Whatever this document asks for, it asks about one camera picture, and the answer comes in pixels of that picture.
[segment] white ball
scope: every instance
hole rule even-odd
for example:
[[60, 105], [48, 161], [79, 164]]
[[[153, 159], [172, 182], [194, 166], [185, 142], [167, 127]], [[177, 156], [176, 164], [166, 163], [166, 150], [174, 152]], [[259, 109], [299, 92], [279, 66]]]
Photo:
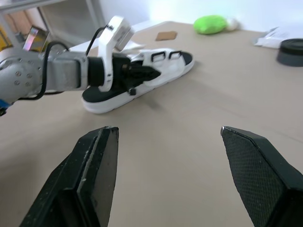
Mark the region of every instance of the white ball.
[[237, 20], [234, 18], [227, 18], [226, 22], [227, 22], [227, 26], [226, 26], [225, 30], [227, 30], [227, 31], [236, 30], [239, 25]]

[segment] beige table surface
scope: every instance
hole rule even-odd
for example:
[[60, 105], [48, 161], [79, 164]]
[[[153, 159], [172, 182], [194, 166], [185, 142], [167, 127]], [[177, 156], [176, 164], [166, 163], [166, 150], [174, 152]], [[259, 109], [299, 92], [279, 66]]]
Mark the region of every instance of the beige table surface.
[[[154, 41], [171, 30], [176, 40]], [[0, 226], [20, 224], [79, 137], [112, 125], [120, 141], [109, 227], [252, 227], [221, 126], [267, 137], [303, 172], [303, 70], [252, 46], [256, 36], [196, 35], [191, 25], [166, 23], [133, 40], [193, 53], [196, 65], [184, 77], [104, 115], [86, 112], [81, 92], [17, 102], [0, 118]]]

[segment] green sponge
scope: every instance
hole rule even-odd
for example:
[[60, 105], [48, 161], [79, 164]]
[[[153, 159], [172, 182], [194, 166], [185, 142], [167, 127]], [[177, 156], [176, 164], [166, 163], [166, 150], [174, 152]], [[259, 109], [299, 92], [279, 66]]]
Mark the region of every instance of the green sponge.
[[224, 17], [218, 15], [205, 16], [194, 22], [194, 30], [200, 34], [215, 34], [223, 31], [228, 26]]

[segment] sandal buckle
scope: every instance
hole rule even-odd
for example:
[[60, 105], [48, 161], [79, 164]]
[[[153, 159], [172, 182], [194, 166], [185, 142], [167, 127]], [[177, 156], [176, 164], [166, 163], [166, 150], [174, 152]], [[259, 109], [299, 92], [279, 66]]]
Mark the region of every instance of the sandal buckle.
[[162, 51], [162, 52], [159, 52], [159, 53], [153, 53], [151, 55], [151, 61], [152, 62], [163, 61], [163, 60], [165, 60], [165, 58], [166, 58], [166, 52], [165, 51]]
[[169, 53], [169, 60], [179, 59], [182, 56], [181, 51], [172, 51]]

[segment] white sandal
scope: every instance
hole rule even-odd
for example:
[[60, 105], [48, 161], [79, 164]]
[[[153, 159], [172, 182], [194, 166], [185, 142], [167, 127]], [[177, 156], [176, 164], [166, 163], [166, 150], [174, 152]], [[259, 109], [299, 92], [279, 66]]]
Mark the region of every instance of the white sandal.
[[161, 73], [157, 78], [144, 81], [136, 86], [136, 95], [127, 92], [100, 92], [97, 87], [89, 87], [82, 94], [86, 110], [102, 114], [116, 109], [141, 95], [171, 82], [188, 73], [194, 66], [193, 56], [187, 52], [175, 51], [169, 48], [140, 50], [137, 55], [128, 55], [132, 63], [150, 66]]

